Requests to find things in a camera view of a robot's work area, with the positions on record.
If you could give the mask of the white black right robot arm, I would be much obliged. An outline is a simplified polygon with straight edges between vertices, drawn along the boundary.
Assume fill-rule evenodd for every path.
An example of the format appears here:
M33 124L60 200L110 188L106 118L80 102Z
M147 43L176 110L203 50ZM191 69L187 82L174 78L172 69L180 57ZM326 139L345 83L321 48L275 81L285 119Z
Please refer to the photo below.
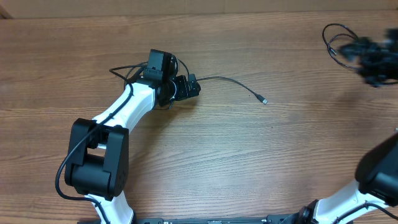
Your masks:
M339 50L326 42L331 58L341 54L346 60L358 60L353 70L364 82L377 88L397 84L397 29L389 29L384 44L367 37L358 37L351 29L346 36L352 42ZM380 143L360 160L355 179L334 195L314 200L299 212L285 218L267 217L268 223L353 223L358 217L373 210L389 217L397 216L387 211L397 206L397 135Z

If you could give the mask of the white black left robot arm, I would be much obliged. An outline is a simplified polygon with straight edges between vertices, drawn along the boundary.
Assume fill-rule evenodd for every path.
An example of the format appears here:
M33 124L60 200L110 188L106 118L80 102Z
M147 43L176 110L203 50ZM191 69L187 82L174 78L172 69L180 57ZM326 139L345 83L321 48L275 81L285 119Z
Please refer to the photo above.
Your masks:
M199 95L201 86L174 54L152 49L148 60L110 72L124 82L122 95L93 119L72 125L68 153L58 168L55 190L61 198L92 203L98 223L135 223L136 215L124 193L129 172L129 135L157 106L171 107Z

